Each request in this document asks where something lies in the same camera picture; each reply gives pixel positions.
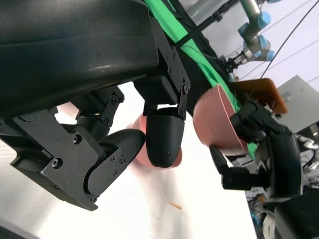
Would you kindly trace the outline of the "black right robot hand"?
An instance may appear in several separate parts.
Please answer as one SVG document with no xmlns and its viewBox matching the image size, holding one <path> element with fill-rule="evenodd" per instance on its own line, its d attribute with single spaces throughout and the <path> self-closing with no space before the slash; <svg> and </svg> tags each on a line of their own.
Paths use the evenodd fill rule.
<svg viewBox="0 0 319 239">
<path fill-rule="evenodd" d="M 256 143 L 258 173 L 244 167 L 228 167 L 216 145 L 210 153 L 222 186 L 227 190 L 250 191 L 262 187 L 269 198 L 291 198 L 303 193 L 303 169 L 295 135 L 272 118 L 270 111 L 249 100 L 230 118 L 235 135 L 245 143 Z"/>
</svg>

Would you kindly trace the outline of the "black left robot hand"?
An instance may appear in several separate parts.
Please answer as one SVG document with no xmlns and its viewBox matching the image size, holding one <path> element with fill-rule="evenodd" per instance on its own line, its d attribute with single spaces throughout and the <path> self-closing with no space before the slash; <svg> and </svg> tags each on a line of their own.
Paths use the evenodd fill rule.
<svg viewBox="0 0 319 239">
<path fill-rule="evenodd" d="M 60 200 L 98 197 L 145 147 L 171 167 L 190 80 L 142 0 L 3 0 L 0 138 Z"/>
</svg>

